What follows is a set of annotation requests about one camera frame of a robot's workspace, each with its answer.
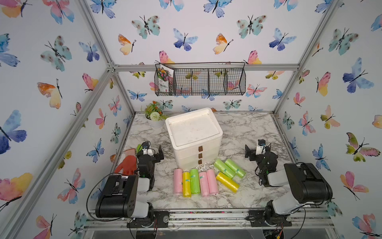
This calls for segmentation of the yellow bag roll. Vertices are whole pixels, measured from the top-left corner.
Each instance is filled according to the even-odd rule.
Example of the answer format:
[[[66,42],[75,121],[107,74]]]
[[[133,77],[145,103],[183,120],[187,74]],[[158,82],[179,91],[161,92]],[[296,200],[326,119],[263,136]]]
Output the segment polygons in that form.
[[[182,185],[183,185],[183,197],[191,197],[191,175],[189,172],[183,172],[182,177]]]
[[[231,190],[233,193],[237,193],[238,189],[240,188],[240,185],[234,182],[232,179],[230,179],[228,176],[220,172],[216,176],[217,181],[219,181],[221,184],[223,184],[225,187],[227,187],[229,190]]]

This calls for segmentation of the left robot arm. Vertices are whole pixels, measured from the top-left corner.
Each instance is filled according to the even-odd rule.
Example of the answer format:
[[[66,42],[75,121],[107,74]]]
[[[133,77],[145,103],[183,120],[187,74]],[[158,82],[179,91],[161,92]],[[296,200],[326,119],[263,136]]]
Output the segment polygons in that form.
[[[148,192],[155,183],[155,164],[164,160],[161,146],[158,151],[151,148],[129,149],[114,173],[106,177],[100,191],[95,215],[99,218],[132,218],[154,221],[151,203],[139,202],[138,192]]]

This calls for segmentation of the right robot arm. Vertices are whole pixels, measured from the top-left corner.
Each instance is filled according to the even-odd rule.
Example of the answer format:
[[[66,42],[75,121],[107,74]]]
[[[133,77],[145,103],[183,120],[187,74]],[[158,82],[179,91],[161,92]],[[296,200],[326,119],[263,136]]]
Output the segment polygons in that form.
[[[286,163],[282,170],[277,170],[278,155],[271,151],[271,145],[258,145],[256,149],[245,146],[245,158],[256,162],[260,186],[290,187],[285,195],[269,201],[262,215],[250,216],[253,222],[263,220],[270,226],[290,226],[287,217],[293,212],[306,205],[320,206],[333,197],[331,186],[311,163]]]

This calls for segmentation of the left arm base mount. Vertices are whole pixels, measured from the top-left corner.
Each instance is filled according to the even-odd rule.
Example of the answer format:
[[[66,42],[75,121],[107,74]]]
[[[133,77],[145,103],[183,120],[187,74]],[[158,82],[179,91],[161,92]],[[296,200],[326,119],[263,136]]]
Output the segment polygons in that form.
[[[145,218],[134,218],[127,223],[128,229],[144,229],[144,228],[167,228],[170,221],[170,213],[168,211],[149,211]]]

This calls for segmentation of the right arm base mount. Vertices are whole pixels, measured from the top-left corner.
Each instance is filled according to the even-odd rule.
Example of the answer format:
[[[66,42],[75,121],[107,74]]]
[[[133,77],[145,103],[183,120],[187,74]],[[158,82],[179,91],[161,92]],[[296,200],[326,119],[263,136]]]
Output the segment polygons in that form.
[[[291,227],[292,222],[287,220],[288,216],[289,215],[278,215],[268,209],[258,209],[249,210],[245,220],[250,222],[251,227]]]

